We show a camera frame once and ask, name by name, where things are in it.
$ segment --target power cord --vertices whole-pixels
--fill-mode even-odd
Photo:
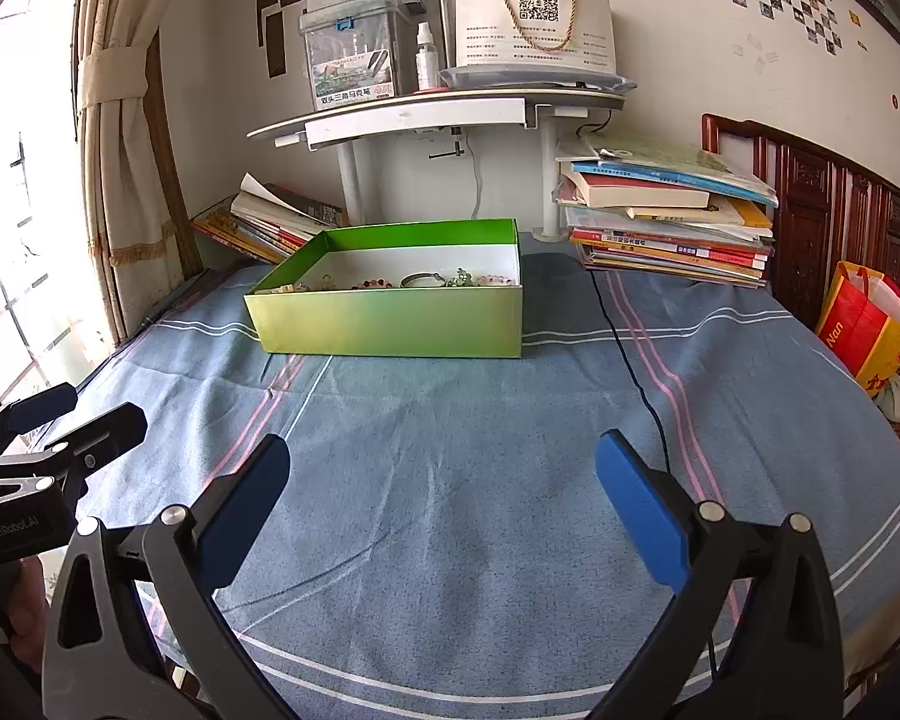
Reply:
[[[577,137],[580,136],[580,133],[583,132],[585,127],[593,127],[590,131],[591,135],[597,132],[603,132],[607,127],[607,124],[610,124],[610,117],[613,116],[613,111],[607,111],[607,120],[602,124],[593,124],[593,122],[584,122],[579,127],[577,127]]]
[[[656,432],[660,433],[660,443],[663,445],[663,464],[667,469],[667,473],[673,476],[674,472],[670,469],[670,452],[667,449],[667,437],[663,435],[663,423],[660,421],[660,415],[656,412],[656,409],[653,408],[650,400],[648,400],[647,393],[644,391],[643,386],[637,381],[634,367],[631,365],[629,357],[626,355],[626,349],[624,349],[624,344],[620,341],[620,336],[617,335],[616,325],[613,324],[613,319],[610,318],[610,314],[607,314],[607,308],[604,305],[604,297],[600,294],[600,288],[597,286],[597,276],[594,275],[593,271],[588,271],[588,274],[590,274],[590,280],[593,282],[593,290],[597,293],[597,300],[600,301],[600,310],[604,314],[604,319],[607,320],[610,330],[613,331],[613,339],[617,341],[617,348],[620,349],[620,356],[624,359],[624,365],[626,365],[626,370],[629,372],[629,375],[631,375],[631,381],[634,382],[634,386],[639,390],[640,400],[643,401],[643,405],[647,408],[648,412],[650,412],[650,416],[653,417],[653,421],[656,423]]]
[[[634,382],[634,386],[640,392],[640,400],[643,401],[643,405],[647,408],[648,412],[650,412],[650,416],[653,417],[653,422],[656,423],[656,430],[658,431],[658,433],[660,433],[660,443],[663,446],[663,464],[667,469],[667,473],[673,476],[674,472],[670,468],[670,452],[667,449],[667,437],[663,433],[663,423],[660,421],[660,415],[656,412],[656,409],[653,408],[653,405],[647,398],[647,394],[644,391],[643,386],[640,385],[640,382],[636,378],[634,367],[631,365],[629,357],[626,355],[624,344],[620,341],[620,336],[617,335],[617,327],[613,323],[613,319],[610,318],[610,314],[607,312],[607,306],[604,305],[604,296],[600,294],[600,287],[597,286],[596,274],[594,274],[594,271],[587,272],[588,274],[590,274],[591,282],[593,282],[593,290],[595,293],[597,293],[597,302],[600,303],[600,311],[604,315],[604,319],[607,320],[607,324],[610,326],[610,330],[613,332],[613,339],[617,343],[617,348],[620,349],[620,356],[623,358],[624,365],[626,365],[626,371],[629,372],[629,375],[631,375],[631,381]],[[706,653],[710,661],[710,680],[712,682],[717,678],[717,652],[713,646],[712,634],[706,640]]]
[[[477,214],[480,213],[480,203],[484,196],[484,182],[480,179],[480,166],[477,163],[477,153],[476,151],[473,151],[473,148],[471,148],[470,145],[469,130],[466,132],[466,135],[463,135],[463,143],[466,143],[466,150],[470,152],[470,162],[473,165],[473,183],[477,191],[477,199],[473,204],[473,211],[470,213],[470,218],[477,218]]]

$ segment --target jewelry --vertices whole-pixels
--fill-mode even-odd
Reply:
[[[309,292],[306,287],[295,287],[293,284],[284,284],[282,287],[275,287],[272,290],[257,290],[257,295],[288,295],[289,293],[305,293]]]
[[[513,287],[514,279],[504,278],[503,276],[477,276],[473,283],[478,287]]]
[[[443,278],[440,274],[412,274],[406,276],[401,282],[401,287],[408,287],[413,281],[418,281],[419,279],[433,279],[434,281],[439,281],[439,287],[445,287],[447,285],[447,280]]]
[[[381,278],[370,279],[362,284],[354,284],[351,290],[392,290],[394,285]]]
[[[473,283],[473,276],[468,274],[463,268],[457,269],[457,275],[447,281],[445,287],[476,287]]]

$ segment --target spray bottle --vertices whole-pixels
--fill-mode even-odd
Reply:
[[[416,81],[421,92],[440,88],[440,66],[437,45],[427,22],[421,22],[416,32]]]

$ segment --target curtain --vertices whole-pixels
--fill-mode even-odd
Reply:
[[[183,281],[144,115],[146,49],[170,0],[79,0],[77,107],[86,240],[113,340]]]

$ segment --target metal bangle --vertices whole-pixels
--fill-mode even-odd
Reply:
[[[408,287],[410,282],[416,281],[422,278],[432,278],[434,281],[439,281],[442,287],[445,287],[447,284],[447,280],[443,278],[440,274],[411,274],[409,276],[405,276],[404,279],[400,282],[401,287]]]

